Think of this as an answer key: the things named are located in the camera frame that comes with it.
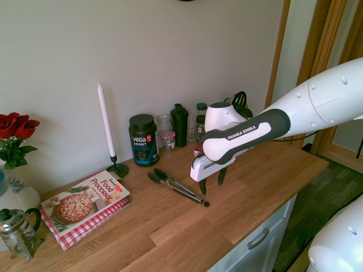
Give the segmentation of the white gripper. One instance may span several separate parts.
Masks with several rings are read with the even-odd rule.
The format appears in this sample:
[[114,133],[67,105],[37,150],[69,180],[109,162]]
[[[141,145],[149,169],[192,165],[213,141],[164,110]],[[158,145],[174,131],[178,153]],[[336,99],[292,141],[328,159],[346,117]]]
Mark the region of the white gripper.
[[222,186],[227,173],[227,163],[217,164],[210,161],[203,154],[198,155],[194,159],[191,166],[190,177],[196,182],[199,182],[199,188],[204,196],[206,195],[206,178],[218,171],[217,182],[219,186]]

